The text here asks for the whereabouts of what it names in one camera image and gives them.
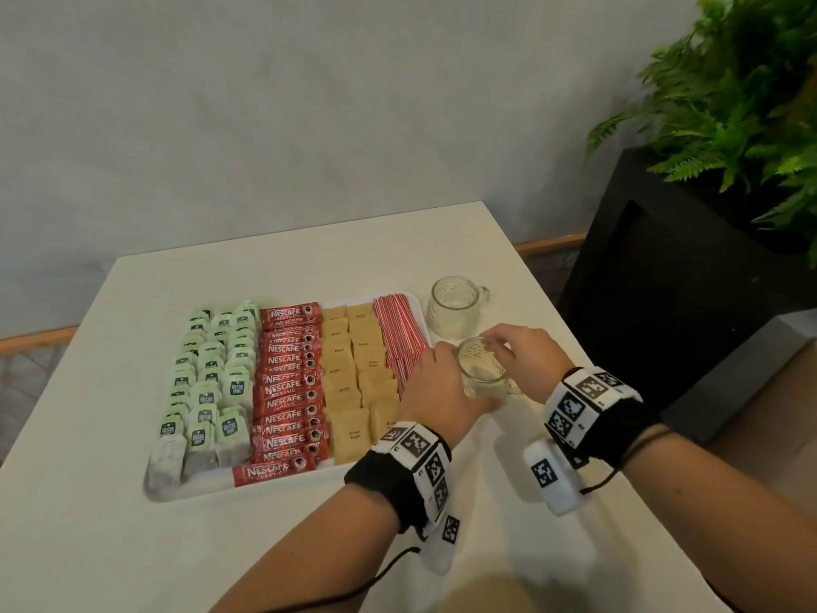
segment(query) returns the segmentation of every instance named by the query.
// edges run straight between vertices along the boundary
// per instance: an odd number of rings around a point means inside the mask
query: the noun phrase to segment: white table
[[[4,613],[206,611],[342,484],[335,471],[166,504],[144,497],[165,374],[188,312],[219,302],[204,280],[213,275],[222,302],[267,305],[399,290],[425,305],[436,278],[467,275],[492,291],[483,328],[544,327],[588,363],[482,203],[120,258],[0,469]],[[457,448],[454,494],[469,510],[452,571],[404,559],[364,609],[726,610],[623,477],[563,518],[536,502],[520,462],[541,431],[533,408],[513,397]],[[607,469],[582,473],[595,482]],[[398,538],[387,559],[407,544]]]

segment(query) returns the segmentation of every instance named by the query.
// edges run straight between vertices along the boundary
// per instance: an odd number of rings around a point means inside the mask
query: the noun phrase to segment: white tray
[[[417,320],[417,326],[420,328],[423,337],[426,339],[426,344],[431,345],[431,336],[428,334],[428,328],[426,327],[426,321],[423,316],[423,309],[420,307],[420,301],[417,299],[417,297],[415,297],[411,292],[390,292],[389,294],[403,294],[406,296],[406,298],[409,300],[408,305],[411,308],[412,314],[414,314],[414,319]],[[369,303],[378,297],[384,296],[385,295],[377,294],[371,297],[357,297],[353,299],[344,299],[343,301],[329,301],[327,303],[320,303],[320,306],[322,308],[358,306],[361,303]],[[329,460],[322,461],[322,463],[314,471],[282,477],[279,480],[269,480],[259,482],[257,484],[247,485],[251,486],[253,490],[260,490],[261,487],[271,490],[274,487],[282,488],[287,484],[308,483],[311,481],[308,479],[309,477],[315,477],[321,473],[327,475],[327,472],[331,472],[332,474],[337,474],[337,476],[339,476],[350,467],[351,464],[344,464],[339,467],[335,467],[335,459],[330,458]],[[145,479],[142,482],[142,491],[149,500],[160,503],[165,501],[177,501],[184,498],[199,497],[202,494],[224,494],[227,491],[236,490],[233,485],[232,467],[219,467],[218,469],[211,469],[210,471],[197,473],[177,488],[148,490],[147,482],[148,475],[146,468]]]

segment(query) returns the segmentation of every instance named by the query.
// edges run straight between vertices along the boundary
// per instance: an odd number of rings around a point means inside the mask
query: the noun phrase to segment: black planter
[[[739,226],[777,188],[724,198],[719,180],[663,182],[655,161],[622,153],[559,312],[595,364],[664,409],[771,318],[817,307],[817,270],[799,238]]]

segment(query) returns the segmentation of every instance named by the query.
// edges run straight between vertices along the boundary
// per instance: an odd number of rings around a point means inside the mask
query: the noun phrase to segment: clear glass cup
[[[426,320],[441,338],[466,338],[476,332],[480,308],[491,291],[467,277],[449,275],[434,282],[428,300]]]
[[[457,347],[455,358],[463,373],[463,387],[471,398],[493,395],[504,398],[508,394],[520,393],[516,385],[505,373],[505,368],[485,349],[485,338],[468,338]]]

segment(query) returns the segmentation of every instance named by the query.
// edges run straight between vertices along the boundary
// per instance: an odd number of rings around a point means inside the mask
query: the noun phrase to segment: black cord
[[[408,555],[409,553],[419,553],[420,547],[419,546],[411,546],[406,548],[403,551],[397,553],[397,556],[394,557],[391,561],[389,561],[389,565],[383,569],[379,575],[375,576],[373,579],[367,581],[366,583],[362,584],[360,587],[353,589],[350,592],[342,593],[338,596],[329,596],[327,598],[319,598],[318,600],[312,600],[311,602],[301,602],[300,604],[291,604],[288,607],[281,607],[279,609],[269,609],[266,613],[292,613],[293,611],[298,610],[307,610],[307,609],[315,609],[317,607],[326,607],[330,604],[337,604],[338,602],[343,602],[344,600],[351,600],[357,596],[360,596],[362,593],[366,592],[370,589],[377,581],[382,579],[386,576],[386,572],[391,570],[395,563],[400,561],[400,558]]]
[[[580,492],[581,494],[592,493],[594,490],[598,490],[602,486],[604,486],[606,484],[609,484],[609,481],[612,480],[614,477],[616,477],[618,475],[618,473],[622,469],[624,469],[625,466],[627,466],[627,463],[629,463],[631,460],[633,460],[636,457],[637,453],[639,453],[641,450],[643,450],[647,445],[649,445],[653,441],[658,441],[661,437],[667,436],[667,435],[670,435],[670,434],[672,434],[672,430],[670,430],[668,428],[667,430],[662,430],[658,434],[649,436],[646,439],[643,439],[643,440],[639,441],[638,443],[633,445],[632,448],[627,453],[625,453],[623,455],[623,457],[621,459],[621,464],[619,464],[617,466],[617,468],[613,469],[613,472],[610,473],[604,480],[602,480],[599,484],[595,484],[593,486],[587,486],[585,488],[582,488],[578,492]]]

